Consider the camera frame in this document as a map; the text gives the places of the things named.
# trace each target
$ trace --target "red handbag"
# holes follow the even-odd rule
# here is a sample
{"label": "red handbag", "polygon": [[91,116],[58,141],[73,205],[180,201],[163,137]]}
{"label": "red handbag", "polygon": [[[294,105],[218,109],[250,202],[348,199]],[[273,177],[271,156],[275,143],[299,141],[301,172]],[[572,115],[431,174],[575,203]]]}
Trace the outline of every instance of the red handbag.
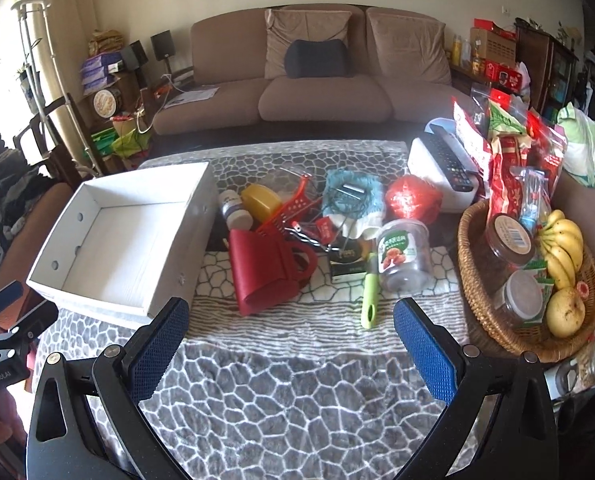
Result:
{"label": "red handbag", "polygon": [[[317,267],[317,255],[308,245],[252,231],[232,230],[228,253],[243,316],[294,298],[301,282],[308,280]],[[297,253],[306,254],[306,259]]]}

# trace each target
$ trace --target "screw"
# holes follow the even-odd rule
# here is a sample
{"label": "screw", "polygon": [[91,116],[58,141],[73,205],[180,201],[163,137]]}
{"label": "screw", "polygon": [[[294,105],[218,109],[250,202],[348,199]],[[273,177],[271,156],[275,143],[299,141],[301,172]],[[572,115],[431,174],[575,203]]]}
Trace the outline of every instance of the screw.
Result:
{"label": "screw", "polygon": [[107,348],[104,349],[105,357],[115,357],[119,353],[120,353],[120,345],[111,345],[111,346],[107,346]]}
{"label": "screw", "polygon": [[462,349],[466,357],[478,357],[480,349],[475,345],[464,345]]}
{"label": "screw", "polygon": [[53,352],[53,354],[49,354],[49,357],[47,357],[47,363],[49,363],[50,365],[54,365],[59,360],[60,354],[58,352]]}
{"label": "screw", "polygon": [[536,363],[539,361],[539,359],[537,358],[537,355],[535,355],[535,352],[532,352],[530,350],[524,352],[524,361],[526,361],[527,363]]}

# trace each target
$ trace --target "throw pillow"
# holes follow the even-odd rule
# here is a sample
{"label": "throw pillow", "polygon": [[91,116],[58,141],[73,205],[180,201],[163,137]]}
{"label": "throw pillow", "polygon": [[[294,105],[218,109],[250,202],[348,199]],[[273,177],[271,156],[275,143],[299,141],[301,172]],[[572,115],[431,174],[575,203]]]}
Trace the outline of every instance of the throw pillow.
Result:
{"label": "throw pillow", "polygon": [[284,57],[295,40],[342,40],[347,43],[351,13],[348,10],[267,9],[266,66],[264,77],[286,75]]}
{"label": "throw pillow", "polygon": [[432,18],[371,14],[380,70],[387,77],[451,83],[444,53],[445,24]]}
{"label": "throw pillow", "polygon": [[295,40],[284,57],[284,70],[292,79],[347,77],[349,66],[349,51],[342,40]]}

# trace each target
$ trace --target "gray stone pattern rug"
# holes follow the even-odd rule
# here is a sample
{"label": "gray stone pattern rug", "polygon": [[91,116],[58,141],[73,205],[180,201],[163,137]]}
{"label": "gray stone pattern rug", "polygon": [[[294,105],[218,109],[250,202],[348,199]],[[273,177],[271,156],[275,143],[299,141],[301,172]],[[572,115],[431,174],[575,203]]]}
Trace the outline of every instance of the gray stone pattern rug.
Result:
{"label": "gray stone pattern rug", "polygon": [[[258,144],[183,153],[147,163],[210,160],[219,190],[241,191],[283,162],[325,172],[352,167],[385,184],[404,173],[399,142]],[[467,341],[455,268],[443,247],[432,252],[432,286],[416,298],[461,343]],[[151,399],[146,419],[194,479],[390,480],[433,427],[444,404],[431,397],[393,329],[397,294],[383,294],[373,330],[359,323],[362,282],[334,285],[325,258],[300,296],[241,317],[228,253],[210,251],[191,307],[190,330]],[[47,355],[97,356],[132,334],[60,310],[43,335],[35,381]],[[90,398],[114,460],[127,460],[100,402]],[[452,470],[468,465],[473,431]]]}

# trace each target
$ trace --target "black speaker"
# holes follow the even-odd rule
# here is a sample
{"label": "black speaker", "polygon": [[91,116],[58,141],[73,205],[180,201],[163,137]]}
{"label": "black speaker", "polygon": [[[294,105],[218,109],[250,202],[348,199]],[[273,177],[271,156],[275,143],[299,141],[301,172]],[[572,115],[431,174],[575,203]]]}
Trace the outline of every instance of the black speaker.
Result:
{"label": "black speaker", "polygon": [[134,41],[129,46],[124,47],[120,51],[120,55],[122,55],[124,69],[135,72],[140,88],[147,88],[148,85],[140,67],[146,64],[148,57],[146,57],[146,52],[144,52],[140,41]]}
{"label": "black speaker", "polygon": [[161,61],[167,57],[175,56],[174,38],[171,36],[170,30],[165,30],[151,36],[151,43],[153,44],[153,52],[156,54],[156,59]]}

